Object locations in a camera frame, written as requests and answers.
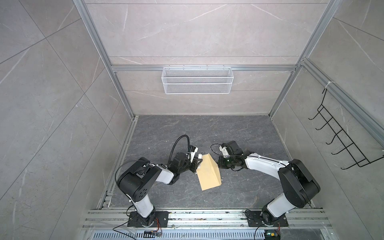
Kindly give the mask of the tan paper envelope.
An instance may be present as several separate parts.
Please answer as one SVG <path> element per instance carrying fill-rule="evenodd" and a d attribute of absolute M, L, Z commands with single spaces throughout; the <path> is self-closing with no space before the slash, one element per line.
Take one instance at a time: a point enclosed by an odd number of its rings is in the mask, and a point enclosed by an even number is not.
<path fill-rule="evenodd" d="M 197 175 L 202 191 L 222 185 L 218 164 L 210 154 L 202 155 L 202 162 L 197 168 Z"/>

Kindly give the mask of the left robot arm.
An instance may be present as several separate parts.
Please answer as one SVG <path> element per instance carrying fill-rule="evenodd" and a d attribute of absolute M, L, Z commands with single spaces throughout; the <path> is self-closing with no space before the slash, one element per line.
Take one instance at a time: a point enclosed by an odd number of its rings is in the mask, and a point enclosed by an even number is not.
<path fill-rule="evenodd" d="M 195 173 L 203 161 L 203 155 L 195 153 L 177 153 L 166 166 L 157 165 L 142 157 L 126 171 L 115 176 L 117 187 L 132 202 L 138 219 L 143 226 L 150 226 L 155 220 L 155 207 L 148 193 L 154 183 L 173 185 L 186 171 Z"/>

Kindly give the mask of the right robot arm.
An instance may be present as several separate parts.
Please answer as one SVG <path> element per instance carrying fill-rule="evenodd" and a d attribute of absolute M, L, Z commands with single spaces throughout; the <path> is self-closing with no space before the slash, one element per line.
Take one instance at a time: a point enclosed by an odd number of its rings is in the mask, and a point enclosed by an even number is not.
<path fill-rule="evenodd" d="M 222 155 L 218 165 L 222 169 L 255 170 L 278 179 L 283 193 L 266 204 L 261 211 L 262 222 L 275 224 L 285 213 L 303 208 L 310 203 L 321 187 L 300 160 L 280 161 L 250 151 L 243 151 L 235 141 L 219 146 Z"/>

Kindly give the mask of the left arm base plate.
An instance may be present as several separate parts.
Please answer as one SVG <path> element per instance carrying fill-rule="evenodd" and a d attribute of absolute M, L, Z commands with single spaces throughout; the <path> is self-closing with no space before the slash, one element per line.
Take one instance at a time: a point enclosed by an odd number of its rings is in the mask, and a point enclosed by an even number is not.
<path fill-rule="evenodd" d="M 142 217 L 137 212 L 131 212 L 129 215 L 129 221 L 127 223 L 128 227 L 136 228 L 166 228 L 169 221 L 169 212 L 166 211 L 152 211 L 150 215 L 146 218 Z"/>

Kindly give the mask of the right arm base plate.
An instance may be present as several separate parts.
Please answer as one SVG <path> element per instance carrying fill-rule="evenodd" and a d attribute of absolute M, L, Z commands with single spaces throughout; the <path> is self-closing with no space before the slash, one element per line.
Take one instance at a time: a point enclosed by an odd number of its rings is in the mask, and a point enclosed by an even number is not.
<path fill-rule="evenodd" d="M 245 210 L 244 214 L 248 221 L 249 227 L 262 227 L 262 226 L 288 227 L 289 226 L 285 214 L 283 214 L 279 218 L 270 216 L 269 214 L 267 214 L 267 212 L 263 212 L 263 211 Z"/>

